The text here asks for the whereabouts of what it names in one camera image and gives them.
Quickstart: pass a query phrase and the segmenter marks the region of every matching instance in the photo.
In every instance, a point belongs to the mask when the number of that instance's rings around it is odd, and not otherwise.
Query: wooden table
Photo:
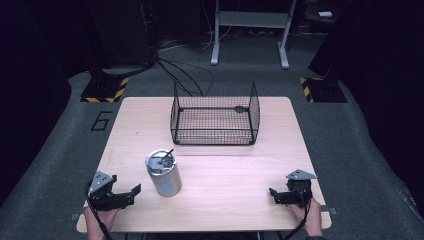
[[[125,98],[99,171],[116,174],[114,193],[141,183],[135,204],[122,210],[114,232],[271,231],[297,226],[290,209],[274,203],[268,188],[288,191],[285,177],[296,169],[314,173],[293,107],[285,97],[260,97],[260,126],[251,146],[174,145],[170,132],[172,97]],[[182,189],[160,196],[146,171],[145,157],[172,149]],[[314,198],[325,205],[317,180]],[[323,228],[331,225],[322,213]],[[86,232],[81,216],[77,229]]]

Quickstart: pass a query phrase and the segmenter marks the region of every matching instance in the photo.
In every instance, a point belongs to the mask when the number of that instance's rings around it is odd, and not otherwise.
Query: metal canister
[[[180,191],[182,182],[172,150],[155,150],[147,156],[145,162],[147,172],[161,196],[172,197]]]

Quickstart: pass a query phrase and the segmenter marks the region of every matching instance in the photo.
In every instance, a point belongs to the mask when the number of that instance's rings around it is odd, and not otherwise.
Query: white rack
[[[212,51],[211,64],[218,64],[219,56],[219,27],[220,26],[239,26],[239,27],[262,27],[262,28],[284,28],[281,41],[277,44],[280,53],[281,66],[283,69],[289,68],[287,53],[285,49],[287,35],[290,30],[290,24],[293,18],[294,7],[297,0],[291,0],[288,13],[261,13],[261,12],[234,12],[220,11],[219,0],[216,0],[215,6],[215,43]]]

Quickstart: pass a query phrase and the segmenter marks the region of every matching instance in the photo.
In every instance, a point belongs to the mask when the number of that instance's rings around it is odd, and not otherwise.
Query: human hand
[[[115,217],[121,209],[112,209],[109,211],[98,211],[100,221],[106,226],[106,229],[110,231],[112,229],[113,223],[115,222]],[[102,230],[99,227],[96,217],[93,212],[91,212],[89,207],[86,207],[84,210],[85,222],[87,224],[87,239],[88,240],[103,240],[105,236]]]
[[[314,198],[311,198],[309,203],[309,213],[306,218],[304,229],[308,236],[323,236],[322,233],[322,219],[321,219],[321,204]],[[305,209],[298,207],[295,204],[290,204],[288,207],[292,210],[296,219],[300,222],[305,217]]]

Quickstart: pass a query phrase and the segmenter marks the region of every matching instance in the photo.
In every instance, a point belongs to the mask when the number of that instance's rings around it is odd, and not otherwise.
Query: wire mesh basket
[[[255,82],[174,83],[171,135],[181,145],[253,145],[260,108]]]

